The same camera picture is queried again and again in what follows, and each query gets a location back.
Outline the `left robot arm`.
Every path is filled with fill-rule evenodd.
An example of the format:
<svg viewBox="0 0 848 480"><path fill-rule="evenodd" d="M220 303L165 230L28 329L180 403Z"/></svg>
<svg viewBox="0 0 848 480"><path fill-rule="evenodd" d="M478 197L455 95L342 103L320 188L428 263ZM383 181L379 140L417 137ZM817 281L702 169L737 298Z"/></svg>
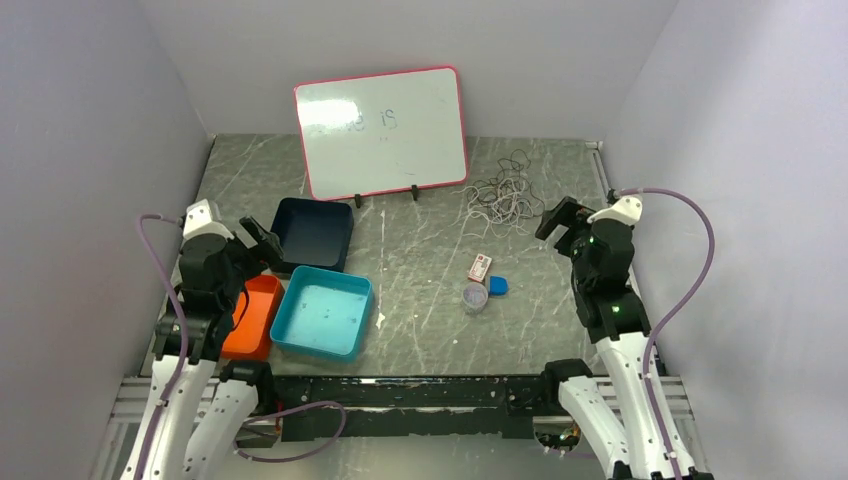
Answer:
<svg viewBox="0 0 848 480"><path fill-rule="evenodd" d="M253 218L240 220L256 242L248 247L208 214L189 213L182 223L181 282L165 284L170 303L155 329L149 395L124 479L211 478L248 417L277 400L269 364L238 361L224 368L208 412L197 416L247 282L283 258L277 236Z"/></svg>

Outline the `orange tray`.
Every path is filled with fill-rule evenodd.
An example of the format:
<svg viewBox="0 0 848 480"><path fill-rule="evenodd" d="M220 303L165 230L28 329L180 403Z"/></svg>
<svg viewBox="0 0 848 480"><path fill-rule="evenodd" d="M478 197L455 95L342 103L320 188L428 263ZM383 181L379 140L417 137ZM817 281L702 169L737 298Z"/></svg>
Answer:
<svg viewBox="0 0 848 480"><path fill-rule="evenodd" d="M281 281L273 275L259 275L246 283L246 292L241 294L232 315L233 329L223 344L223 359L268 359L272 345L270 327L284 292Z"/></svg>

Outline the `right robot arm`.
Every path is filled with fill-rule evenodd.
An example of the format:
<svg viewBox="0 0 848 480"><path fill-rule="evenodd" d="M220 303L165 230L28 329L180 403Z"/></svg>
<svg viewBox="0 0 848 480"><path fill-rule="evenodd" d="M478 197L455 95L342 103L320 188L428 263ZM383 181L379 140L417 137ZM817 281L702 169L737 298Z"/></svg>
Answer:
<svg viewBox="0 0 848 480"><path fill-rule="evenodd" d="M609 479L709 479L688 451L674 421L655 358L658 329L630 283L633 230L640 197L627 193L594 210L572 197L543 213L535 236L565 232L557 252L571 262L577 315L607 370L618 402L603 398L582 360L545 366L539 398L550 413L567 413Z"/></svg>

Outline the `light blue tray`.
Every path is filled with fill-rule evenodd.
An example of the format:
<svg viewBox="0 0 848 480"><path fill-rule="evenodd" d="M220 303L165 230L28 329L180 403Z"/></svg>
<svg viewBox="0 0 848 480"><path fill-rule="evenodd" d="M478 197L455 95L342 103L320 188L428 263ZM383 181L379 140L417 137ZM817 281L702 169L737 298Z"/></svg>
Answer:
<svg viewBox="0 0 848 480"><path fill-rule="evenodd" d="M285 351L352 363L361 350L373 306L368 278L299 266L285 289L270 339Z"/></svg>

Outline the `navy blue tray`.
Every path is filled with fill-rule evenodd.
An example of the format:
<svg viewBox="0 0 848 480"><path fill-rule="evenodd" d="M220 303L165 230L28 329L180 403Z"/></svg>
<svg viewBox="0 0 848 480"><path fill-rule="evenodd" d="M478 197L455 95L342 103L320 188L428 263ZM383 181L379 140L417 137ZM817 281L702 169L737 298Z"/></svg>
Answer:
<svg viewBox="0 0 848 480"><path fill-rule="evenodd" d="M303 198L283 198L271 232L279 238L283 258L271 267L291 274L299 266L343 272L354 226L348 204Z"/></svg>

